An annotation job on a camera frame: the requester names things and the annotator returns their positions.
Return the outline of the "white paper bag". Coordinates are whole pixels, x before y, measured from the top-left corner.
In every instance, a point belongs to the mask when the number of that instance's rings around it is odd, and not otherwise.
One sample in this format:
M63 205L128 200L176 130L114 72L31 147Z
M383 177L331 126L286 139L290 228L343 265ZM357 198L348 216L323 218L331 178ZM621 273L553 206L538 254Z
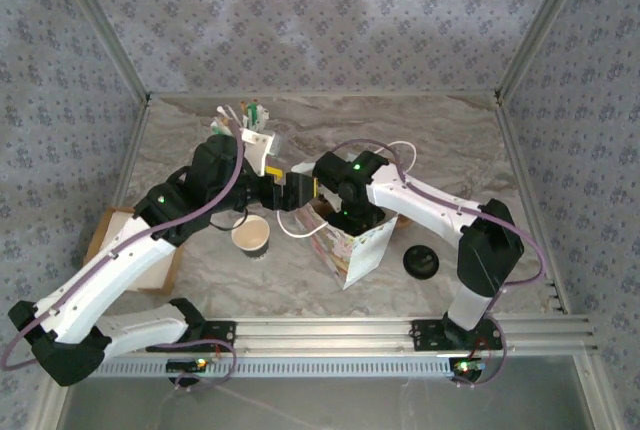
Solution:
M317 199L328 201L337 211L340 199L323 186L319 187ZM294 212L298 229L293 231L283 223L282 214L276 219L280 229L294 239L308 240L319 259L333 273L342 289L377 268L385 254L396 222L401 214L384 210L384 219L374 228L359 236L350 236L331 226L326 219L320 218L312 209L311 203Z

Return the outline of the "paper cup with black sleeve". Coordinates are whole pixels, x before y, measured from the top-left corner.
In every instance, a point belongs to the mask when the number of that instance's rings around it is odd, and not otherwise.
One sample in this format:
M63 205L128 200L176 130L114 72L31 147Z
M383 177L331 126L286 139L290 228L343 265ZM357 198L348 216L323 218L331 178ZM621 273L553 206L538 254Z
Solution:
M257 215L249 215L247 219L231 232L234 245L248 258L260 259L269 250L269 223Z

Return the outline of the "wooden tray with napkin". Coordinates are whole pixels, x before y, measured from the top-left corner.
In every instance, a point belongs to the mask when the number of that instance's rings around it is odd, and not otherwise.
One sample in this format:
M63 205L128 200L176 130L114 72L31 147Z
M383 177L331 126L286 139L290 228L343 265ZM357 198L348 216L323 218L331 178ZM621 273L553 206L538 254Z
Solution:
M134 213L134 209L133 208L129 208L129 207L123 207L122 209L129 209L132 214ZM183 247L179 247L178 249L175 250L175 254L174 254L174 259L172 262L172 267L171 267L171 272L170 272L170 277L171 280L168 281L168 286L166 287L166 289L168 290L168 292L166 293L160 293L160 292L147 292L147 293L143 293L143 294L151 294L151 295L169 295L171 293L171 291L174 288L176 279L177 279L177 274L178 274L178 270L180 268L180 263L181 263L181 259L182 259L182 255L183 255Z

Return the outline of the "small circuit board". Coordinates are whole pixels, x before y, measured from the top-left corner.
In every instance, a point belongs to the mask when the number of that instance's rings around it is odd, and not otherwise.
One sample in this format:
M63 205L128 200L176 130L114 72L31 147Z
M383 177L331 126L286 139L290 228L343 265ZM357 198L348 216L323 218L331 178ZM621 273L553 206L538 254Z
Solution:
M486 363L479 358L450 358L452 379L458 382L475 384L486 368Z
M202 374L208 366L209 360L206 358L174 358L167 361L165 371L175 374Z

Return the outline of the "aluminium table edge rail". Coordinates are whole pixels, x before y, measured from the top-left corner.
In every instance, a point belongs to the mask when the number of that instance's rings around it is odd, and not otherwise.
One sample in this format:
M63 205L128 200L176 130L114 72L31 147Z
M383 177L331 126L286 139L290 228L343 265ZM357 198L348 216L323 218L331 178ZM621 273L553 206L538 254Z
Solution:
M560 267L551 246L551 240L546 229L544 215L542 214L541 208L538 204L534 186L530 179L524 154L520 148L513 124L510 122L508 111L501 100L497 100L496 115L505 147L516 175L529 228L532 232L532 236L535 238L537 244L541 247L545 257L547 258L547 280L552 281L555 285L557 300L561 311L564 314L571 314L571 304L563 285Z
M123 160L122 168L115 187L115 193L107 205L104 213L101 215L99 223L89 242L87 252L83 259L83 263L87 264L95 257L101 246L101 238L106 234L111 215L114 211L123 208L123 202L126 197L127 189L137 159L138 151L144 136L145 128L149 118L149 102L143 102L138 113L131 138L127 147L127 151Z

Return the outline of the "thin aluminium rail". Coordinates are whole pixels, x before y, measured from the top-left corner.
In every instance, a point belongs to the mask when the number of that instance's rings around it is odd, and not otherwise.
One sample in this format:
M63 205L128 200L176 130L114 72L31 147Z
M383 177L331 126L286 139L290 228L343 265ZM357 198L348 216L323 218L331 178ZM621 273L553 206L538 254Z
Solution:
M445 96L445 97L461 97L461 98L481 98L492 100L494 98L494 90L400 90L400 91L384 91L384 90L365 90L365 91L255 91L255 92L151 92L150 98L234 98L241 99L243 97L251 97L257 99L276 98L276 97L399 97L399 96Z

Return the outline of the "wide aluminium base rail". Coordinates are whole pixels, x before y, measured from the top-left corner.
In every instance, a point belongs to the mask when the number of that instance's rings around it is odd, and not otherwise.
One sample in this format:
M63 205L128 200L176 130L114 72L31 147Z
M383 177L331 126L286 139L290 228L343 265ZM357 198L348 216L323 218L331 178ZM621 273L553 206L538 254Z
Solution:
M495 317L501 340L515 356L594 353L599 345L586 316L561 314ZM411 317L235 317L234 347L241 356L404 356L415 352ZM489 350L478 341L479 350ZM419 351L420 356L466 356L467 351Z

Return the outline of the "aluminium frame post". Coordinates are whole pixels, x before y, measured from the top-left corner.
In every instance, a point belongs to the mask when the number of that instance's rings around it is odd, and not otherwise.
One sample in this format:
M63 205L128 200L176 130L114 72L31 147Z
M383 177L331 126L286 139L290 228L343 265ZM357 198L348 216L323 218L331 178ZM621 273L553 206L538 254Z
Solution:
M523 40L507 66L499 86L495 90L495 97L498 103L504 104L507 102L517 89L566 1L567 0L541 1L534 18L526 28Z
M96 38L114 64L132 95L140 102L148 101L148 92L139 78L132 61L122 46L114 27L102 9L99 0L75 0L89 22Z

